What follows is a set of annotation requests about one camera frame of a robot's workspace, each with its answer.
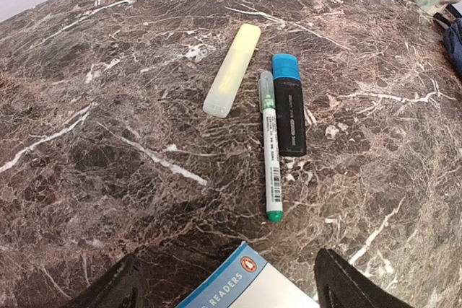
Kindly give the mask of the navy blue student backpack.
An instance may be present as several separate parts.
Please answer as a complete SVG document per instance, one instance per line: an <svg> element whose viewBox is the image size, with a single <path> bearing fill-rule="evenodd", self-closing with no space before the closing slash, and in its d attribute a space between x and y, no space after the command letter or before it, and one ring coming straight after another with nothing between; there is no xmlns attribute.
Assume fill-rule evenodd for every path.
<svg viewBox="0 0 462 308"><path fill-rule="evenodd" d="M461 18L457 17L450 22L439 12L433 18L445 25L443 44L456 75L461 79Z"/></svg>

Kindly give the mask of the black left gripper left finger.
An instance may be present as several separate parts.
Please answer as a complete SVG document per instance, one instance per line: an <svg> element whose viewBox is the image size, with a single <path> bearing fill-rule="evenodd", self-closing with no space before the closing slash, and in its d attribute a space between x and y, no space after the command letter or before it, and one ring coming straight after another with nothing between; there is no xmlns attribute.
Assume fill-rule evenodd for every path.
<svg viewBox="0 0 462 308"><path fill-rule="evenodd" d="M144 291L142 266L134 254L127 254L66 306L143 307Z"/></svg>

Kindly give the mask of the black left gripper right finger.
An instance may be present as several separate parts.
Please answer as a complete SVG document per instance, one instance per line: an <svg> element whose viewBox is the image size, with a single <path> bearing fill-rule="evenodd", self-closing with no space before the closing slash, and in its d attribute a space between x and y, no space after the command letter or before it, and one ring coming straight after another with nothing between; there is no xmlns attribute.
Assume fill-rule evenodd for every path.
<svg viewBox="0 0 462 308"><path fill-rule="evenodd" d="M376 286L332 249L318 251L314 273L321 307L411 308Z"/></svg>

